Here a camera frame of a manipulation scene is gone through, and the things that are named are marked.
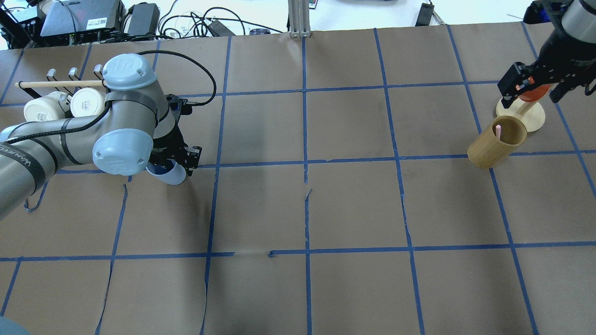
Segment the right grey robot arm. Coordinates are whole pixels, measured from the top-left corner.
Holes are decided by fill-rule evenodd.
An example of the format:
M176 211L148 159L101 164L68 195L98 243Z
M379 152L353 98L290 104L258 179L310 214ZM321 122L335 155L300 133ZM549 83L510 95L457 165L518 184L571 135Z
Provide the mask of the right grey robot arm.
M558 103L569 91L583 87L595 93L596 10L593 0L535 0L524 22L535 24L544 12L554 30L530 65L515 62L497 84L501 105L510 108L522 94L555 84L549 94Z

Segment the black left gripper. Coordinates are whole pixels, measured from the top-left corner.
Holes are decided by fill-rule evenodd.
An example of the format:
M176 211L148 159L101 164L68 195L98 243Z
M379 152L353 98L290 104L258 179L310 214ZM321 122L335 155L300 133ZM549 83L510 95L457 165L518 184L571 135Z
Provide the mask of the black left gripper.
M194 170L199 166L203 148L200 146L189 147L185 143L178 125L181 116L189 116L192 113L192 106L187 98L180 98L175 94L167 94L165 98L168 110L159 125L167 117L172 116L173 126L166 127L166 135L153 140L149 163L163 168L171 168L173 165L169 160L173 160L184 168L187 177L192 177Z

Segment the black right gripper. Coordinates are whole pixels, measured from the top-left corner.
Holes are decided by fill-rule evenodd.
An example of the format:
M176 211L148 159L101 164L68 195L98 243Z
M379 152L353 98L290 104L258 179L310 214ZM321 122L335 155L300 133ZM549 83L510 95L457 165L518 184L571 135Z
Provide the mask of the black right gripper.
M510 108L521 94L541 82L551 84L552 103L575 87L595 93L595 2L593 0L534 0L524 13L524 23L550 22L553 31L544 42L538 60L531 65L513 63L497 83L501 106Z

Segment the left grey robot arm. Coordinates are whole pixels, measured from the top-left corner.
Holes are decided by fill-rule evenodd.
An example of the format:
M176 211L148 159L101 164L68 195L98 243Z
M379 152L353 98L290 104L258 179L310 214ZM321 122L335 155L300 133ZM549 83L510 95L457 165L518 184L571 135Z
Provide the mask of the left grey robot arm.
M165 94L145 52L120 54L102 69L107 89L98 116L25 122L1 132L1 217L60 169L94 164L107 174L142 171L179 185L198 168L202 148L188 146L181 116L199 102Z

